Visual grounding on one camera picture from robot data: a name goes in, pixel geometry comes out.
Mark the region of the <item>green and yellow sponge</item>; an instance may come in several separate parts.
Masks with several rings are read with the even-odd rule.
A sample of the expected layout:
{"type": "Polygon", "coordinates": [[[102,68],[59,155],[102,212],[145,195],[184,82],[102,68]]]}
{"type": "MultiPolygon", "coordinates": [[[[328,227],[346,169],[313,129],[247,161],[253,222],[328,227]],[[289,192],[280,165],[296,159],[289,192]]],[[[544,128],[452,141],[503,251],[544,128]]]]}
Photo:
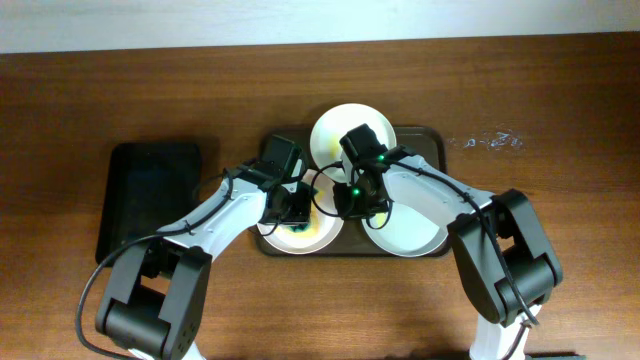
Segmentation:
{"type": "Polygon", "coordinates": [[[306,223],[287,225],[285,229],[291,233],[313,233],[317,224],[317,215],[311,213],[306,223]]]}

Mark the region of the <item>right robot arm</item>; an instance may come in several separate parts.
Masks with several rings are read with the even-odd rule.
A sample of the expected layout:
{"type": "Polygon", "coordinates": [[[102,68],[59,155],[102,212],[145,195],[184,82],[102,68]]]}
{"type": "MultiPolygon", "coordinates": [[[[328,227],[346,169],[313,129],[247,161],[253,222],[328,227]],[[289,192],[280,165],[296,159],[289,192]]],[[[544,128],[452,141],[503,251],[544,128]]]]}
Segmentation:
{"type": "Polygon", "coordinates": [[[530,330],[563,269],[533,205],[520,191],[500,195],[442,173],[413,149],[388,148],[366,124],[339,141],[346,179],[334,187],[343,219],[358,219],[394,239],[421,235],[420,222],[447,242],[465,294],[478,313],[472,359],[523,359],[530,330]]]}

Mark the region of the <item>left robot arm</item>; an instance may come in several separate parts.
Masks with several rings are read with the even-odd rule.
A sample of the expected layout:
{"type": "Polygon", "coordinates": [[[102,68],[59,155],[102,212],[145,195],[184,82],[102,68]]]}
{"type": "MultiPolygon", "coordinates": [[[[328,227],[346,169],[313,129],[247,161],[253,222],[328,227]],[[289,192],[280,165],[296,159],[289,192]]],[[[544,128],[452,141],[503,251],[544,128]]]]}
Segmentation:
{"type": "Polygon", "coordinates": [[[199,359],[195,343],[213,261],[244,230],[309,219],[302,148],[273,135],[260,157],[224,171],[218,190],[183,218],[109,254],[95,328],[123,359],[199,359]]]}

